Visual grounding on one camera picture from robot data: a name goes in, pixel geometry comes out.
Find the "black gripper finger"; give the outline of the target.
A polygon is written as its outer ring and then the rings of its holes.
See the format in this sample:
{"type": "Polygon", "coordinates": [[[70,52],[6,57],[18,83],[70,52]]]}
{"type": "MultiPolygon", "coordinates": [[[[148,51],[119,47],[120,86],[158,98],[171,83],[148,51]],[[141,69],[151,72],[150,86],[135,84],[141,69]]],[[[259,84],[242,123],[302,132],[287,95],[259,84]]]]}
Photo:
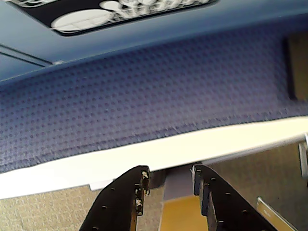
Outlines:
{"type": "Polygon", "coordinates": [[[149,167],[136,166],[113,180],[94,200],[81,231],[134,231],[149,195],[149,167]]]}
{"type": "Polygon", "coordinates": [[[193,193],[209,231],[275,231],[247,200],[208,166],[193,166],[193,193]]]}

